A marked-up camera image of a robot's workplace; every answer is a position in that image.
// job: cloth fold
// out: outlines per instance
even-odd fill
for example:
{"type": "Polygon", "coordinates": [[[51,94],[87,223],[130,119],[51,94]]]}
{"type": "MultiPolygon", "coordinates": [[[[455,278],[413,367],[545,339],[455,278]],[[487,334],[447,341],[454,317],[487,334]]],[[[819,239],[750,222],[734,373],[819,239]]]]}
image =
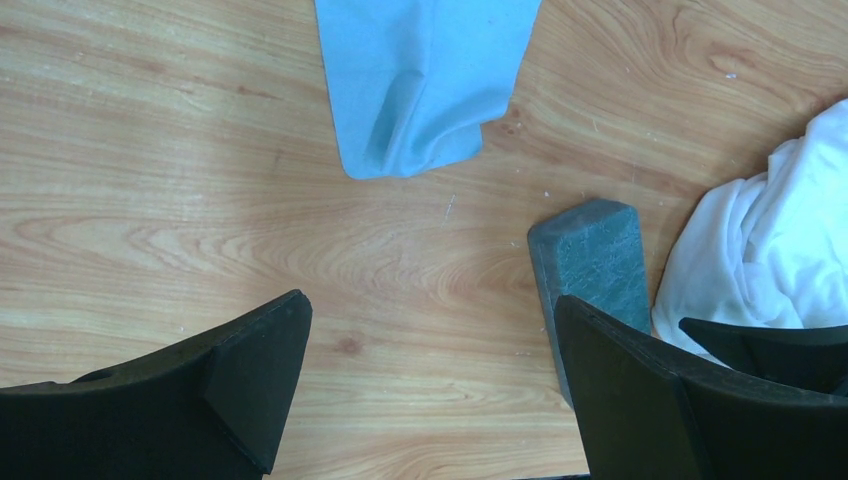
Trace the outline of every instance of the cloth fold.
{"type": "Polygon", "coordinates": [[[476,155],[541,0],[315,0],[342,166],[408,177],[476,155]]]}
{"type": "Polygon", "coordinates": [[[677,324],[818,328],[848,323],[848,100],[718,187],[671,251],[652,311],[660,338],[706,351],[677,324]]]}

